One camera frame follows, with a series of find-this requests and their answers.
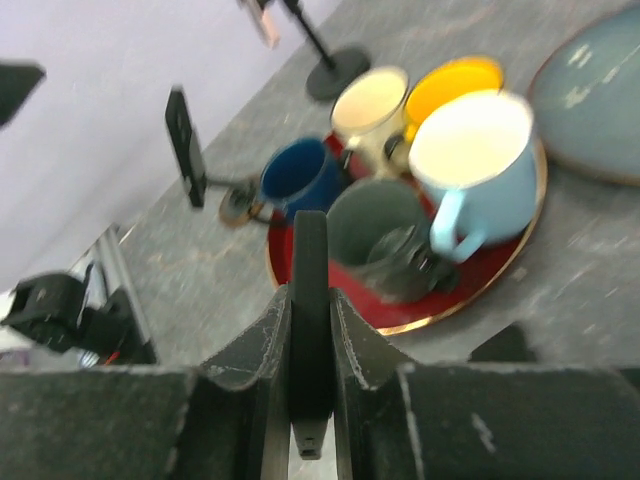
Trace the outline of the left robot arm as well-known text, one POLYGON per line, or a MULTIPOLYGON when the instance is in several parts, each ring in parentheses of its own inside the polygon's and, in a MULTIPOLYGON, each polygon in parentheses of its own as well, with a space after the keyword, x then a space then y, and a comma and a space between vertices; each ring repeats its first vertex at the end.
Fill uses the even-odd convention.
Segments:
POLYGON ((93 267, 87 266, 83 278, 58 271, 20 281, 1 325, 53 352, 94 354, 100 365, 157 363, 124 288, 115 289, 100 307, 88 304, 93 267))

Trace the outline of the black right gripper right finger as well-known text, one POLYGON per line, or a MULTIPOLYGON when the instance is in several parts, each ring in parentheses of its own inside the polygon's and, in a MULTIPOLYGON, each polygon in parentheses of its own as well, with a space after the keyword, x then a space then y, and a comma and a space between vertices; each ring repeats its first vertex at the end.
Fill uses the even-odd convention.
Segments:
POLYGON ((331 293, 342 479, 635 479, 639 371, 421 364, 331 293))

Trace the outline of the black phone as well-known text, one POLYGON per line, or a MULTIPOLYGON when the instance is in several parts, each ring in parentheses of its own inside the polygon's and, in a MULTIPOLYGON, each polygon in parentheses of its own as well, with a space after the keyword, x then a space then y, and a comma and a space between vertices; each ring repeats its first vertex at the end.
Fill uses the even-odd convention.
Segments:
POLYGON ((334 406, 326 216, 300 211, 294 221, 289 353, 289 417, 300 457, 322 455, 334 406))

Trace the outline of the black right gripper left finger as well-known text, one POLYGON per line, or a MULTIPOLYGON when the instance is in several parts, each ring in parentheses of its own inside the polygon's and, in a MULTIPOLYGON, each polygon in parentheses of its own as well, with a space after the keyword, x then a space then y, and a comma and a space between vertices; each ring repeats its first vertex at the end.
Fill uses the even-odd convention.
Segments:
POLYGON ((200 367, 1 374, 5 479, 284 479, 287 291, 200 367))

